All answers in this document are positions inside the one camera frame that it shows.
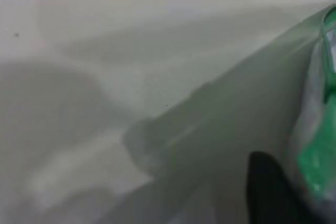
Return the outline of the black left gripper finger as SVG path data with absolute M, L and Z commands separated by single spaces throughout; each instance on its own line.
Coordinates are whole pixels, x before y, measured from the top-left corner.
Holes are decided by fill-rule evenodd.
M 246 203 L 249 223 L 319 223 L 275 158 L 265 152 L 252 152 L 249 156 Z

